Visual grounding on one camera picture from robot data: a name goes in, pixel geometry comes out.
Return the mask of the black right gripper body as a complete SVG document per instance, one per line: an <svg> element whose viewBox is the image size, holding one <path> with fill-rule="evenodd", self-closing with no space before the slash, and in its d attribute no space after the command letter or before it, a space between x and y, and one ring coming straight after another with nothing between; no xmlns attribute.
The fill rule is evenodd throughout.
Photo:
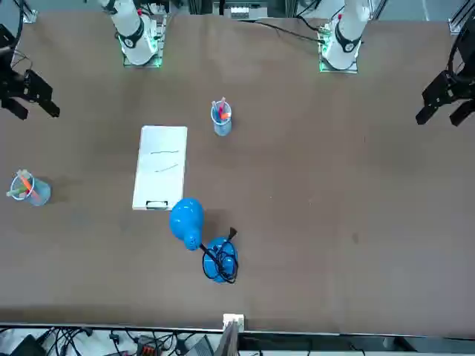
<svg viewBox="0 0 475 356"><path fill-rule="evenodd" d="M14 70L1 72L1 99L21 98L30 102L50 102L53 88L33 70L20 74Z"/></svg>

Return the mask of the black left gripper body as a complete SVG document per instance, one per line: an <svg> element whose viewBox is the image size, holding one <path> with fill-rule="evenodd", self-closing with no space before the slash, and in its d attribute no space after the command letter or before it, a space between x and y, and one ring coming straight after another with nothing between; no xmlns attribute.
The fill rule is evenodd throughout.
<svg viewBox="0 0 475 356"><path fill-rule="evenodd" d="M423 91L425 106L443 106L474 98L474 76L443 70Z"/></svg>

